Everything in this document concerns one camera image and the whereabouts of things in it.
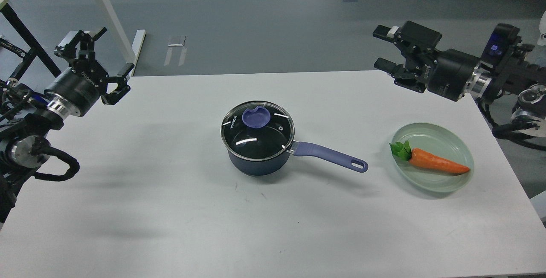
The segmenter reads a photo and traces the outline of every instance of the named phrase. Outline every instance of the blue lid knob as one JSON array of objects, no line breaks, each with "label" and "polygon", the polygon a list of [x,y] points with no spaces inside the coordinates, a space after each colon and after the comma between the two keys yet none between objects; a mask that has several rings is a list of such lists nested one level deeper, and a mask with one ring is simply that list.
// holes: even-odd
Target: blue lid knob
[{"label": "blue lid knob", "polygon": [[263,128],[271,120],[271,113],[265,107],[246,109],[242,113],[242,122],[251,128]]}]

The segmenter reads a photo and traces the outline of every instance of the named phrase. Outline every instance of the carrot leaves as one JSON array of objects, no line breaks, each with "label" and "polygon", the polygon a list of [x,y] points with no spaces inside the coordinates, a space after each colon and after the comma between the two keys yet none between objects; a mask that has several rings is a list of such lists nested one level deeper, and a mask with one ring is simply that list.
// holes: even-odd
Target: carrot leaves
[{"label": "carrot leaves", "polygon": [[393,155],[408,161],[411,158],[411,147],[409,140],[406,140],[405,143],[396,142],[394,144],[389,143],[390,150]]}]

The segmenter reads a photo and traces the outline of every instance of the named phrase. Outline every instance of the white table leg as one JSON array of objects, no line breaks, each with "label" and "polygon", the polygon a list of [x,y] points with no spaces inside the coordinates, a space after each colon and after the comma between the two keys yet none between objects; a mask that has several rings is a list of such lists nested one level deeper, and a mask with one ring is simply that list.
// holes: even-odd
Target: white table leg
[{"label": "white table leg", "polygon": [[144,40],[144,35],[146,31],[139,29],[136,32],[135,41],[133,45],[129,43],[129,39],[123,31],[121,22],[117,18],[117,14],[114,11],[110,0],[95,0],[101,11],[103,12],[105,18],[107,19],[108,27],[111,29],[113,38],[123,55],[123,58],[128,63],[137,64],[138,55],[140,54],[140,48],[142,47],[142,41]]},{"label": "white table leg", "polygon": [[540,217],[540,220],[546,222],[546,191],[531,198],[531,203]]}]

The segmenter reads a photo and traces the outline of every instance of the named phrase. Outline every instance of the robotic arm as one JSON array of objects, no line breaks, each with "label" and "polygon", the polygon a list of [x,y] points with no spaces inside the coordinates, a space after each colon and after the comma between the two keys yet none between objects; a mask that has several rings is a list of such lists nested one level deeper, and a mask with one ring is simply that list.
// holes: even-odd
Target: robotic arm
[{"label": "robotic arm", "polygon": [[[539,44],[546,43],[546,13],[540,25]],[[469,93],[486,117],[500,93],[517,94],[511,123],[499,126],[490,115],[488,120],[495,137],[529,146],[525,139],[546,137],[546,67],[525,61],[534,46],[521,44],[518,32],[517,27],[498,24],[482,56],[476,57],[455,49],[439,51],[436,45],[442,35],[415,22],[400,28],[380,25],[374,37],[393,43],[406,63],[379,58],[374,67],[393,77],[394,84],[416,92],[428,89],[452,101]]]},{"label": "robotic arm", "polygon": [[[106,32],[102,28],[92,34],[69,32],[55,48],[55,55],[64,58],[69,67],[39,94],[17,80],[0,80],[0,229],[15,206],[23,183],[30,177],[47,181],[65,181],[80,166],[66,152],[53,148],[46,139],[49,130],[60,130],[70,116],[84,116],[98,101],[116,104],[130,87],[127,76],[133,64],[126,64],[117,76],[109,76],[95,59],[94,43]],[[117,88],[107,93],[108,84]],[[63,175],[39,173],[38,169],[51,157],[68,165]]]}]

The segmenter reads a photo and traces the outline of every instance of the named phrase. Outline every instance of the gray floor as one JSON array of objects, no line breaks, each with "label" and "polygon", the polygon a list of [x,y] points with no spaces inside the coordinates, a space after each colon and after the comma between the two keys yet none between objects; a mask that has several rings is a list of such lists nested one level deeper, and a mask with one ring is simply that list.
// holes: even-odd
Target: gray floor
[{"label": "gray floor", "polygon": [[[50,53],[66,32],[104,25],[93,0],[10,1]],[[500,22],[521,28],[524,42],[536,43],[538,22],[546,9],[546,0],[111,1],[129,37],[137,29],[148,32],[136,75],[372,70],[377,57],[403,61],[394,46],[372,37],[375,27],[402,25],[406,20],[441,32],[439,49],[479,56]],[[3,18],[0,33],[25,46]],[[181,66],[176,54],[179,50],[174,51],[170,64],[165,64],[166,45],[173,36],[187,37],[186,59]],[[96,48],[107,70],[121,68],[124,62],[111,37],[105,35]],[[0,57],[0,78],[5,78],[18,60],[7,51],[0,51]],[[63,60],[55,61],[66,66]],[[51,80],[45,68],[36,64],[24,82],[40,90]],[[507,97],[493,105],[497,122],[509,120],[514,102],[514,97]],[[546,153],[505,141],[499,144],[529,197],[546,190]]]}]

